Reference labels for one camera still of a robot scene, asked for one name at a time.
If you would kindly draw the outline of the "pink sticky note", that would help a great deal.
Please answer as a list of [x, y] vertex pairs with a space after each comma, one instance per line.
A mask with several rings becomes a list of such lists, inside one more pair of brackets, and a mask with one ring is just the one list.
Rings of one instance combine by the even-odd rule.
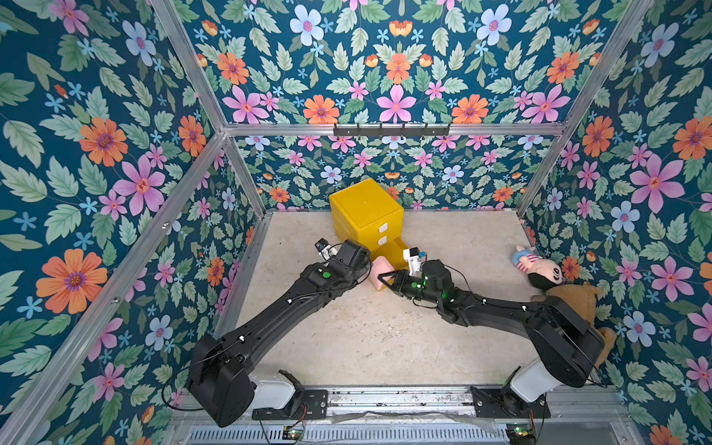
[[376, 291], [380, 291], [385, 287], [384, 283], [379, 279], [382, 274], [386, 274], [386, 280], [389, 280], [391, 274], [395, 271], [393, 265], [384, 256], [378, 256], [371, 265], [371, 272], [369, 274], [368, 281], [375, 288]]

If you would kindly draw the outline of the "yellow drawer cabinet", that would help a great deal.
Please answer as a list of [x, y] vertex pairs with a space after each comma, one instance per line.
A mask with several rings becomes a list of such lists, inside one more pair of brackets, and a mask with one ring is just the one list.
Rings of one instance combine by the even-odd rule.
[[404, 208], [378, 183], [368, 178], [329, 197], [335, 233], [371, 251], [371, 261], [384, 257], [394, 268], [405, 269], [402, 240]]

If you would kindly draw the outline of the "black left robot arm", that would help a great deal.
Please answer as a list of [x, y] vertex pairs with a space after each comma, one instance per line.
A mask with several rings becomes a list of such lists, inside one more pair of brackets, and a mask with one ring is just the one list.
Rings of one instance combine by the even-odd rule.
[[266, 309], [222, 337], [206, 336], [193, 350], [185, 387], [220, 428], [249, 411], [285, 419], [309, 412], [304, 387], [285, 370], [276, 380], [252, 373], [269, 350], [307, 317], [358, 287], [371, 272], [371, 252], [354, 241], [316, 243], [323, 260], [305, 267], [291, 287]]

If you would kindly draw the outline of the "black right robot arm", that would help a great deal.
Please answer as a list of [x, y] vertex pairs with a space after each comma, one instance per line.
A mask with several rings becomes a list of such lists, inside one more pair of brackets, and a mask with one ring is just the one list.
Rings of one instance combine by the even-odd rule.
[[378, 281], [400, 297], [430, 303], [449, 324], [484, 326], [531, 342], [538, 358], [511, 374], [495, 397], [499, 404], [534, 403], [558, 387], [587, 384], [604, 351], [604, 338], [566, 302], [555, 297], [541, 302], [486, 298], [456, 287], [451, 272], [433, 260], [423, 263], [416, 276], [394, 270], [379, 273]]

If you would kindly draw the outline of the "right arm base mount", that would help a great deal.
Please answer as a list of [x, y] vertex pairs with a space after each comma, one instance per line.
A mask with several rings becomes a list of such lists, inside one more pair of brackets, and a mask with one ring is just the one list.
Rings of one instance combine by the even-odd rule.
[[491, 419], [525, 417], [548, 419], [551, 417], [545, 395], [539, 396], [534, 402], [526, 402], [512, 389], [511, 382], [520, 369], [521, 367], [517, 367], [502, 387], [471, 386], [469, 388], [477, 417]]

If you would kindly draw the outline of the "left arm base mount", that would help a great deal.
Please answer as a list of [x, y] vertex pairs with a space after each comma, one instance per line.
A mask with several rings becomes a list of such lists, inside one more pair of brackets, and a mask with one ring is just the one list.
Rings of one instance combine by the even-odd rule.
[[292, 374], [257, 374], [254, 399], [248, 408], [253, 420], [302, 421], [326, 418], [329, 391], [306, 389]]

